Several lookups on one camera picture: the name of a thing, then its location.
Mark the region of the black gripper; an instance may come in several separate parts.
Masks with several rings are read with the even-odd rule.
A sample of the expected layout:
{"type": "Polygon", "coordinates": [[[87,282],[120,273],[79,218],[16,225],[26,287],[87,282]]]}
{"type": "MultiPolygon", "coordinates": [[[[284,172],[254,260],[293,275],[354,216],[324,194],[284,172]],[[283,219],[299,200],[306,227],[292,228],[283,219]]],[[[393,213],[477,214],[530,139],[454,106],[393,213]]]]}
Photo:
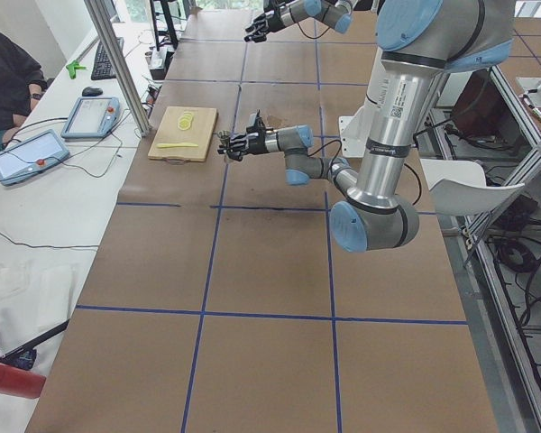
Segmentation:
{"type": "Polygon", "coordinates": [[[228,134],[218,133],[221,144],[237,144],[238,150],[219,147],[217,152],[224,156],[225,161],[242,161],[248,154],[259,155],[268,152],[266,133],[228,134]]]}
{"type": "Polygon", "coordinates": [[[281,8],[276,7],[266,11],[265,15],[257,16],[245,29],[248,33],[243,39],[246,42],[264,42],[267,41],[267,32],[278,32],[284,28],[285,23],[282,21],[281,8]]]}

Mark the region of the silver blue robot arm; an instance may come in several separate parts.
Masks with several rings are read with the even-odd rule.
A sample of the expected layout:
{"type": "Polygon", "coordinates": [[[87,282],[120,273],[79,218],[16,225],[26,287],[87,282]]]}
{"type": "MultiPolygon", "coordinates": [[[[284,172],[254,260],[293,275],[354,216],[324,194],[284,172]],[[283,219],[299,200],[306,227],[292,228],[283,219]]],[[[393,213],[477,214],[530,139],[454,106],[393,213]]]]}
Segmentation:
{"type": "Polygon", "coordinates": [[[414,206],[396,188],[434,78],[486,69],[504,61],[512,45],[515,5],[511,1],[375,1],[375,70],[380,99],[363,139],[359,170],[342,158],[309,153],[305,125],[266,126],[253,114],[243,134],[220,133],[218,152],[233,161],[246,155],[280,152],[286,179],[305,185],[332,182],[343,194],[330,212],[330,228],[346,251],[362,253],[409,243],[419,228],[414,206]]]}
{"type": "Polygon", "coordinates": [[[357,1],[338,0],[333,4],[320,0],[264,1],[263,13],[257,16],[245,29],[244,40],[263,42],[267,35],[279,32],[307,18],[326,25],[344,34],[349,29],[357,1]]]}

